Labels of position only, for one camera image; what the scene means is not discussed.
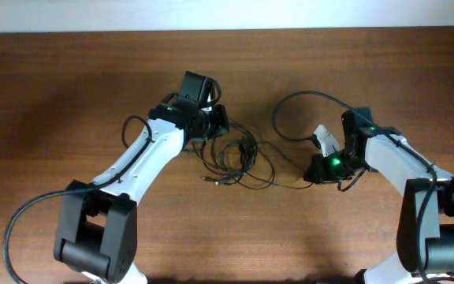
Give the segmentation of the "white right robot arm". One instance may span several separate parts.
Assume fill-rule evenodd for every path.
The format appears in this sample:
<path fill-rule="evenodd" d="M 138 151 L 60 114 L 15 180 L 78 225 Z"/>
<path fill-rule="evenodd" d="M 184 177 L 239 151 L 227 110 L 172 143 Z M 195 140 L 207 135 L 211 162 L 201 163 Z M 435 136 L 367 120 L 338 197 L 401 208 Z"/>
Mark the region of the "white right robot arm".
<path fill-rule="evenodd" d="M 403 197 L 396 251 L 380 264 L 363 269 L 357 283 L 435 283 L 454 281 L 454 175 L 430 163 L 395 129 L 344 123 L 340 148 L 324 125 L 311 140 L 320 149 L 304 180 L 356 183 L 367 171 L 380 173 Z"/>

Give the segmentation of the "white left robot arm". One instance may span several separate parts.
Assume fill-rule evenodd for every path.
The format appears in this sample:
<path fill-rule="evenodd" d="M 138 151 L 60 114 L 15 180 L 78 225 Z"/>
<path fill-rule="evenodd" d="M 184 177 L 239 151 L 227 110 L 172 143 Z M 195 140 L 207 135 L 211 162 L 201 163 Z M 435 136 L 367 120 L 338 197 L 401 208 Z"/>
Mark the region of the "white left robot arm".
<path fill-rule="evenodd" d="M 229 131 L 225 107 L 160 103 L 126 152 L 90 183 L 72 181 L 61 202 L 54 258 L 95 283 L 145 283 L 134 262 L 137 207 L 160 171 L 189 142 Z"/>

